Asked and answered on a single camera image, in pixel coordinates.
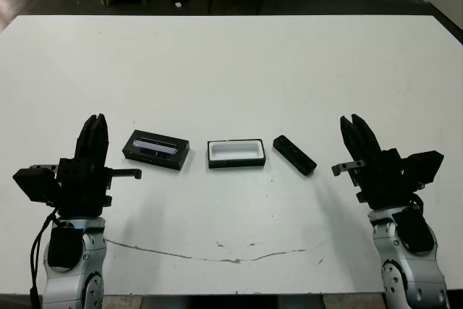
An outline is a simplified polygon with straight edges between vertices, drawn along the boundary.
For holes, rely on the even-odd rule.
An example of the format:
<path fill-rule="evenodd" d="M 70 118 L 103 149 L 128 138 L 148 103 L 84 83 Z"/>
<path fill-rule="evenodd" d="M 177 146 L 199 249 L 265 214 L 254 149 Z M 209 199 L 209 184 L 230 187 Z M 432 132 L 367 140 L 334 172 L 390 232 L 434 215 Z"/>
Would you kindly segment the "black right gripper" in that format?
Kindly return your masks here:
<path fill-rule="evenodd" d="M 353 185 L 360 188 L 358 201 L 367 203 L 374 211 L 411 204 L 414 191 L 402 173 L 398 150 L 381 150 L 374 132 L 356 114 L 352 115 L 352 122 L 342 116 L 340 126 L 353 160 L 332 166 L 334 176 L 347 172 Z"/>

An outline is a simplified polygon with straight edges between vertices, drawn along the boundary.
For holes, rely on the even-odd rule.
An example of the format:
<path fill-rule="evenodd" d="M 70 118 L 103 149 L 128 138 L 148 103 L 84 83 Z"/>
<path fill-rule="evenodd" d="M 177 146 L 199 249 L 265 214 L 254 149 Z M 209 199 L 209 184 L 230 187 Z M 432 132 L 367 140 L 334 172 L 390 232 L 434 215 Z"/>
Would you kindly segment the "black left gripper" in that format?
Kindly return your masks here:
<path fill-rule="evenodd" d="M 109 146 L 108 127 L 103 114 L 91 115 L 77 138 L 75 158 L 90 151 L 90 134 L 95 123 L 95 162 L 90 159 L 62 158 L 58 164 L 32 165 L 33 201 L 58 208 L 62 215 L 98 216 L 111 205 L 106 191 L 115 177 L 142 178 L 140 169 L 112 169 L 105 166 Z"/>

